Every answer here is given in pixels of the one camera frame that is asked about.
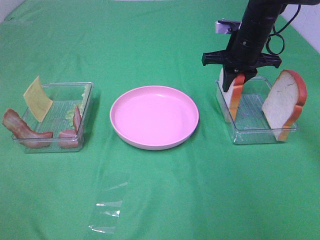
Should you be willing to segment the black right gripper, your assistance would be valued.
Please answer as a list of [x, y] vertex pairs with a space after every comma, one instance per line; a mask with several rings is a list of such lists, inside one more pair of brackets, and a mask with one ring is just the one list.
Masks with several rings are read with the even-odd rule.
[[236, 50], [235, 52], [227, 49], [205, 52], [202, 55], [202, 65], [224, 65], [228, 68], [222, 69], [222, 89], [228, 92], [231, 83], [238, 76], [239, 71], [244, 72], [244, 84], [255, 77], [258, 73], [257, 68], [272, 66], [279, 68], [282, 60], [278, 55], [264, 53], [262, 49], [258, 50]]

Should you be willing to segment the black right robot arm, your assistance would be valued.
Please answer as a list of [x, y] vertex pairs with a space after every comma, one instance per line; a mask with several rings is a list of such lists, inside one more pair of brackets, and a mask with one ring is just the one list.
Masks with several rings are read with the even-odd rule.
[[277, 55], [263, 53], [269, 34], [281, 13], [282, 3], [250, 0], [238, 30], [233, 31], [225, 50], [202, 55], [202, 64], [219, 64], [223, 68], [222, 89], [227, 92], [233, 80], [242, 73], [245, 80], [257, 75], [257, 68], [278, 68], [282, 60]]

